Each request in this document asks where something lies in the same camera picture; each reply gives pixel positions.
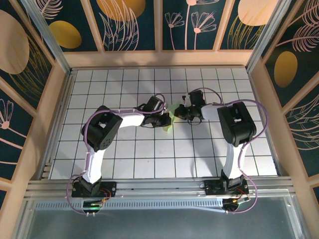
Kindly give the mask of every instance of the white grid tile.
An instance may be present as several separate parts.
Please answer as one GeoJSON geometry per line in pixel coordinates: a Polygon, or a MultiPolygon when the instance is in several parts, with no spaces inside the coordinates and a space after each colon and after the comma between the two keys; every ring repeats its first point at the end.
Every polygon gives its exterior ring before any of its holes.
{"type": "Polygon", "coordinates": [[[170,78],[171,80],[186,80],[185,69],[171,69],[170,78]]]}
{"type": "Polygon", "coordinates": [[[84,109],[69,109],[64,123],[82,123],[84,109]]]}
{"type": "Polygon", "coordinates": [[[80,124],[65,124],[61,135],[62,141],[78,140],[80,136],[80,124]]]}
{"type": "Polygon", "coordinates": [[[201,74],[203,80],[217,80],[217,72],[215,68],[202,68],[201,74]]]}
{"type": "Polygon", "coordinates": [[[194,139],[195,157],[213,157],[214,150],[211,139],[194,139]]]}
{"type": "Polygon", "coordinates": [[[232,68],[231,70],[235,79],[248,79],[247,71],[245,68],[232,68]]]}
{"type": "Polygon", "coordinates": [[[140,69],[139,80],[140,81],[153,81],[154,80],[154,69],[140,69]]]}
{"type": "Polygon", "coordinates": [[[154,140],[136,140],[135,158],[154,158],[154,140]]]}
{"type": "Polygon", "coordinates": [[[90,82],[75,82],[73,86],[73,95],[86,95],[89,92],[90,82]]]}
{"type": "Polygon", "coordinates": [[[102,179],[113,178],[114,159],[103,159],[101,173],[102,179]]]}
{"type": "Polygon", "coordinates": [[[198,177],[217,177],[214,157],[195,158],[198,177]]]}
{"type": "Polygon", "coordinates": [[[253,92],[249,80],[235,80],[238,92],[253,92]]]}
{"type": "Polygon", "coordinates": [[[233,80],[219,81],[221,92],[236,92],[235,82],[233,80]]]}
{"type": "Polygon", "coordinates": [[[115,159],[113,178],[133,178],[134,159],[115,159]]]}
{"type": "Polygon", "coordinates": [[[89,95],[104,94],[106,82],[91,82],[89,95]]]}
{"type": "Polygon", "coordinates": [[[121,95],[104,95],[103,105],[107,108],[119,108],[121,95]]]}
{"type": "Polygon", "coordinates": [[[174,158],[156,158],[155,159],[155,177],[156,178],[175,177],[174,158]]]}
{"type": "Polygon", "coordinates": [[[186,69],[187,80],[202,80],[201,71],[199,68],[187,68],[186,69]]]}
{"type": "MultiPolygon", "coordinates": [[[[178,104],[182,103],[186,92],[200,87],[217,91],[224,102],[254,99],[243,68],[80,72],[70,98],[51,178],[67,179],[71,173],[83,171],[87,149],[80,130],[100,105],[111,109],[132,108],[147,103],[157,92],[164,93],[169,104],[178,104]]],[[[214,93],[206,91],[204,96],[207,103],[219,102],[214,93]]],[[[245,104],[258,133],[263,128],[258,108],[253,103],[245,104]]],[[[189,125],[184,120],[175,119],[168,132],[167,128],[161,127],[121,128],[104,154],[102,177],[151,179],[220,176],[226,160],[227,142],[223,138],[218,115],[210,122],[203,120],[199,125],[197,123],[199,120],[189,125]]],[[[243,168],[248,175],[277,174],[265,134],[248,147],[243,168]]]]}
{"type": "Polygon", "coordinates": [[[122,81],[123,70],[109,70],[107,81],[122,81]]]}
{"type": "Polygon", "coordinates": [[[72,174],[74,159],[55,160],[51,179],[69,179],[72,174]]]}
{"type": "Polygon", "coordinates": [[[196,177],[196,167],[194,158],[177,158],[175,160],[177,178],[196,177]]]}
{"type": "Polygon", "coordinates": [[[188,92],[191,92],[191,91],[196,90],[198,88],[203,88],[202,81],[193,81],[193,80],[187,81],[188,92]]]}
{"type": "Polygon", "coordinates": [[[138,84],[137,81],[123,81],[122,94],[137,94],[138,84]]]}
{"type": "Polygon", "coordinates": [[[154,139],[154,129],[145,127],[136,128],[136,139],[154,139]]]}
{"type": "Polygon", "coordinates": [[[154,178],[153,158],[137,158],[135,159],[134,178],[154,178]]]}
{"type": "Polygon", "coordinates": [[[139,82],[139,94],[146,93],[154,93],[154,81],[139,82]]]}
{"type": "Polygon", "coordinates": [[[194,145],[192,139],[174,140],[175,157],[189,158],[194,157],[194,145]]]}
{"type": "Polygon", "coordinates": [[[256,160],[259,176],[277,175],[277,171],[274,165],[274,160],[271,156],[266,156],[266,157],[255,156],[255,160],[256,160]]]}
{"type": "Polygon", "coordinates": [[[171,81],[171,92],[172,93],[186,93],[187,92],[187,81],[171,81]]]}
{"type": "Polygon", "coordinates": [[[88,95],[85,108],[97,109],[103,105],[104,95],[88,95]]]}
{"type": "Polygon", "coordinates": [[[217,68],[217,76],[219,80],[231,80],[233,79],[233,73],[230,68],[217,68]]]}
{"type": "Polygon", "coordinates": [[[75,81],[91,81],[92,70],[79,70],[76,74],[75,81]]]}
{"type": "Polygon", "coordinates": [[[77,141],[61,141],[56,153],[56,159],[74,159],[78,142],[77,141]]]}
{"type": "Polygon", "coordinates": [[[105,94],[120,94],[122,92],[122,82],[106,82],[105,94]]]}
{"type": "Polygon", "coordinates": [[[170,81],[155,81],[155,93],[170,93],[170,81]]]}
{"type": "Polygon", "coordinates": [[[170,80],[169,69],[155,69],[155,80],[156,81],[170,80]]]}
{"type": "Polygon", "coordinates": [[[126,69],[124,70],[123,81],[138,81],[139,70],[138,69],[126,69]]]}
{"type": "Polygon", "coordinates": [[[70,99],[69,109],[84,109],[87,95],[73,95],[70,99]]]}
{"type": "Polygon", "coordinates": [[[106,81],[108,70],[94,70],[91,81],[106,81]]]}
{"type": "MultiPolygon", "coordinates": [[[[203,85],[206,88],[210,88],[216,92],[220,92],[220,86],[219,86],[219,81],[213,81],[213,80],[204,80],[203,85]]],[[[206,93],[211,93],[210,90],[204,90],[206,93]]]]}
{"type": "Polygon", "coordinates": [[[155,157],[172,158],[174,157],[173,140],[155,140],[155,157]]]}

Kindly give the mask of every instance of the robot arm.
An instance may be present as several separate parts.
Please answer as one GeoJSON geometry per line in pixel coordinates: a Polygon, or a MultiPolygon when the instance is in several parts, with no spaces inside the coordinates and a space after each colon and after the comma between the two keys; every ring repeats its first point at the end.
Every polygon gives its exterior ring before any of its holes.
{"type": "MultiPolygon", "coordinates": [[[[238,158],[243,144],[251,141],[256,134],[256,126],[243,102],[232,106],[215,106],[206,104],[201,90],[193,91],[183,97],[184,105],[180,105],[174,112],[176,117],[192,121],[194,117],[200,120],[220,121],[223,136],[227,141],[227,157],[223,173],[227,178],[238,178],[238,158]]],[[[244,163],[247,144],[242,150],[240,166],[244,163]]]]}
{"type": "MultiPolygon", "coordinates": [[[[153,112],[163,107],[164,102],[152,96],[147,104],[135,108],[138,111],[153,112]]],[[[109,110],[106,106],[100,106],[96,111],[109,110]]],[[[101,167],[105,150],[113,142],[119,128],[127,126],[143,126],[151,123],[153,127],[168,126],[171,119],[168,113],[103,113],[96,115],[89,122],[87,141],[90,147],[88,169],[79,178],[80,185],[89,195],[96,195],[102,179],[101,167]]]]}

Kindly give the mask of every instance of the yellow object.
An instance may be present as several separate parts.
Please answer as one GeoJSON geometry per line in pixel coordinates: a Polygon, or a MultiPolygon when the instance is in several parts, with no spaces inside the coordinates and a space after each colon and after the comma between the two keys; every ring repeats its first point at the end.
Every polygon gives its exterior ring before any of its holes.
{"type": "Polygon", "coordinates": [[[21,73],[29,61],[29,42],[20,23],[0,10],[0,69],[9,74],[21,73]]]}
{"type": "Polygon", "coordinates": [[[60,46],[74,49],[82,43],[82,37],[79,31],[66,21],[55,21],[50,24],[49,28],[60,46]]]}
{"type": "Polygon", "coordinates": [[[240,0],[238,16],[248,26],[265,25],[273,13],[278,0],[240,0]]]}
{"type": "Polygon", "coordinates": [[[298,60],[294,53],[284,51],[275,64],[275,82],[281,88],[287,87],[294,79],[298,68],[298,60]]]}
{"type": "Polygon", "coordinates": [[[127,9],[131,9],[135,17],[138,18],[145,9],[145,0],[97,0],[98,6],[102,10],[102,12],[110,19],[116,21],[123,21],[125,14],[125,6],[127,9]]]}

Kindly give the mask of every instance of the purple cable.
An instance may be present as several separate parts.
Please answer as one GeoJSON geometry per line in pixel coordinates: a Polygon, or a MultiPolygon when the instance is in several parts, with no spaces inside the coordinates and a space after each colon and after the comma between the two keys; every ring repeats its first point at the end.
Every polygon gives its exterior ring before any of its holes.
{"type": "Polygon", "coordinates": [[[124,114],[127,114],[127,113],[140,113],[140,114],[154,114],[154,113],[162,112],[162,111],[164,110],[164,107],[165,107],[165,96],[162,95],[162,94],[160,94],[160,93],[155,94],[155,96],[162,96],[162,98],[163,98],[163,106],[162,106],[160,109],[156,110],[156,111],[144,112],[144,111],[139,111],[139,110],[136,110],[136,109],[126,110],[126,111],[121,111],[121,110],[118,110],[118,111],[102,110],[102,111],[96,111],[94,114],[92,114],[92,115],[89,117],[88,121],[87,121],[86,124],[85,124],[84,135],[83,135],[83,137],[84,137],[84,143],[85,143],[85,146],[86,146],[86,148],[87,148],[87,150],[88,150],[88,152],[87,152],[87,154],[86,154],[86,160],[85,160],[85,169],[84,169],[84,171],[83,171],[82,173],[80,173],[80,174],[73,174],[73,175],[70,177],[70,179],[69,179],[69,181],[68,181],[68,184],[66,185],[66,200],[67,200],[68,204],[70,205],[70,207],[71,207],[71,209],[72,209],[73,211],[75,211],[75,212],[78,213],[78,214],[87,215],[85,212],[81,212],[81,211],[75,209],[75,208],[72,206],[72,204],[71,204],[71,202],[70,202],[69,195],[68,195],[68,191],[69,191],[69,186],[70,186],[70,184],[71,184],[71,182],[72,182],[72,178],[83,176],[83,175],[86,173],[86,171],[88,170],[88,168],[89,168],[89,161],[90,161],[90,156],[91,156],[91,154],[90,154],[90,146],[89,146],[88,140],[87,140],[87,134],[88,134],[88,127],[89,127],[89,124],[90,124],[91,120],[92,120],[96,115],[98,115],[98,114],[103,114],[103,113],[124,113],[124,114]]]}
{"type": "Polygon", "coordinates": [[[214,90],[211,89],[211,88],[201,87],[201,88],[197,88],[197,89],[195,89],[195,90],[193,90],[193,91],[191,91],[191,92],[198,91],[198,90],[201,90],[201,89],[212,91],[213,93],[215,93],[215,94],[219,97],[220,103],[221,103],[221,104],[223,103],[223,100],[221,99],[221,96],[220,96],[216,91],[214,91],[214,90]]]}
{"type": "Polygon", "coordinates": [[[257,186],[256,184],[254,183],[254,181],[247,175],[243,172],[243,170],[240,168],[240,160],[241,160],[241,155],[243,154],[243,148],[245,148],[248,144],[250,144],[251,142],[253,142],[255,139],[257,139],[261,134],[263,134],[265,131],[266,131],[266,128],[268,127],[268,124],[269,124],[269,115],[268,115],[268,112],[266,110],[266,108],[258,101],[254,101],[254,100],[236,100],[236,101],[232,101],[232,102],[229,102],[229,103],[226,103],[226,104],[217,104],[217,103],[213,103],[212,105],[214,106],[228,106],[228,105],[232,105],[232,104],[235,104],[235,103],[239,103],[239,102],[252,102],[252,103],[255,103],[256,105],[258,105],[260,108],[263,109],[264,113],[265,113],[265,116],[266,116],[266,122],[265,122],[265,126],[263,128],[263,130],[258,134],[256,135],[256,137],[252,138],[251,141],[243,144],[242,148],[240,149],[240,153],[239,153],[239,156],[238,156],[238,169],[239,171],[246,177],[248,178],[248,180],[253,184],[254,188],[255,188],[255,192],[256,192],[256,197],[255,197],[255,201],[254,203],[247,209],[245,210],[242,210],[242,211],[239,211],[239,212],[233,212],[233,214],[239,214],[239,213],[245,213],[247,211],[249,211],[250,209],[252,209],[256,203],[257,203],[257,198],[258,198],[258,190],[257,190],[257,186]]]}

